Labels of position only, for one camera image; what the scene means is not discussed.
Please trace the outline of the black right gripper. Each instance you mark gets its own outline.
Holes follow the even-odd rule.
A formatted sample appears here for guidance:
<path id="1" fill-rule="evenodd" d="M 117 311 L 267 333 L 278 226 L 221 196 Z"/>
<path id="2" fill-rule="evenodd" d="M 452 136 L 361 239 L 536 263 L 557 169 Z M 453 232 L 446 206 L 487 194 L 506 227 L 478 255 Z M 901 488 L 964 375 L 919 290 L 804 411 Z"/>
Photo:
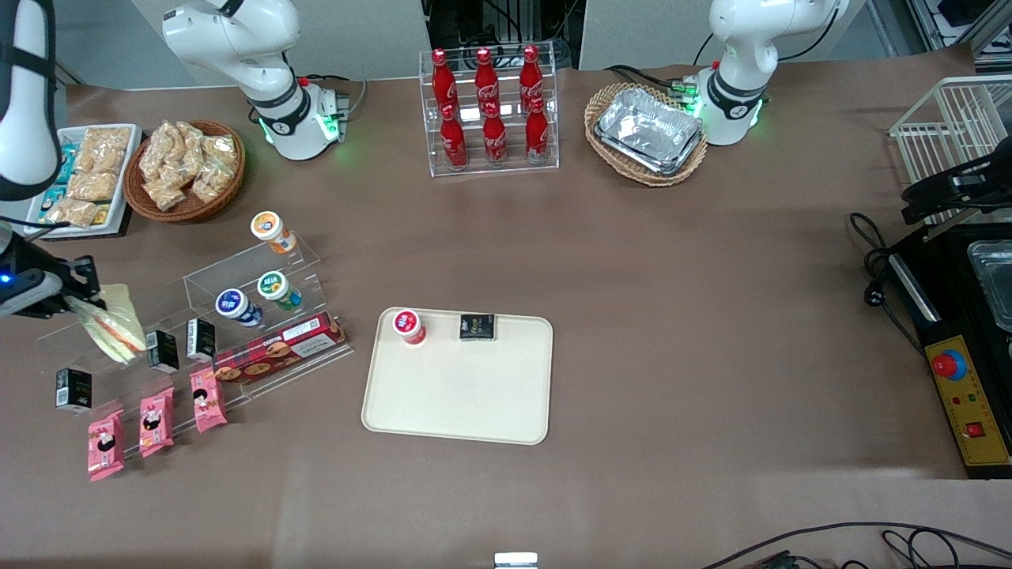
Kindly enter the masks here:
<path id="1" fill-rule="evenodd" d="M 1 232 L 1 275 L 3 280 L 14 280 L 16 275 L 30 269 L 39 269 L 43 273 L 53 273 L 61 278 L 73 275 L 74 284 L 79 296 L 57 294 L 48 296 L 36 303 L 36 317 L 51 318 L 55 315 L 72 312 L 74 307 L 90 305 L 106 309 L 106 302 L 98 295 L 100 292 L 99 277 L 92 255 L 83 255 L 66 265 L 64 259 L 51 255 L 50 252 L 26 241 L 16 232 Z"/>

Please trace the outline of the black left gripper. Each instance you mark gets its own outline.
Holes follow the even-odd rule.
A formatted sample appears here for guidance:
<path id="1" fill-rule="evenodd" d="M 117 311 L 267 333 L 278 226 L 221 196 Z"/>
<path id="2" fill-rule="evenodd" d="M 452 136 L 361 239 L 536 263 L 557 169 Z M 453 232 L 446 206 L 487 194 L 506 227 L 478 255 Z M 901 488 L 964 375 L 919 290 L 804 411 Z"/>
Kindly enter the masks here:
<path id="1" fill-rule="evenodd" d="M 1010 156 L 991 156 L 986 163 L 962 169 L 950 177 L 928 177 L 908 188 L 903 220 L 917 224 L 922 220 L 957 208 L 974 208 L 984 213 L 1009 209 L 1011 205 Z"/>

